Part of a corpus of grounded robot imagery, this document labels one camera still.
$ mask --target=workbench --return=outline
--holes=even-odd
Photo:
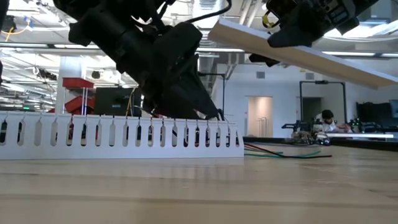
[[[302,160],[0,161],[0,223],[396,224],[398,153],[322,149],[329,153]]]

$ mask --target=green wire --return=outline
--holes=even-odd
[[[260,150],[253,150],[253,149],[248,149],[248,148],[244,148],[245,151],[251,151],[251,152],[261,152]]]
[[[299,155],[300,157],[308,157],[308,156],[314,156],[316,154],[321,153],[321,151],[315,151],[312,153],[308,153],[308,154],[302,154]],[[267,157],[267,158],[276,158],[276,159],[283,159],[283,157],[280,156],[274,156],[274,155],[266,155],[266,154],[251,154],[251,153],[245,153],[245,156],[256,156],[256,157]]]

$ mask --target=column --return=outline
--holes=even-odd
[[[86,68],[84,66],[83,58],[70,56],[61,57],[57,85],[57,102],[55,104],[55,112],[58,114],[62,113],[63,104],[75,97],[69,94],[69,92],[62,87],[63,78],[86,78]]]

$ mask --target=wooden board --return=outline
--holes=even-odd
[[[322,75],[371,88],[394,85],[398,82],[398,78],[392,75],[324,54],[309,47],[273,49],[267,43],[269,36],[269,34],[261,30],[220,19],[210,31],[208,38],[247,52],[263,55]]]
[[[322,150],[333,157],[0,161],[0,223],[397,223],[398,153]]]

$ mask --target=computer monitor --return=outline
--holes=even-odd
[[[94,114],[125,116],[132,91],[133,88],[97,88]],[[141,102],[137,102],[135,94],[140,94],[138,97],[141,99],[141,93],[134,91],[131,101],[134,105],[139,105]],[[133,110],[133,116],[141,116],[141,111]]]
[[[398,118],[398,100],[390,100],[391,113],[393,118]]]

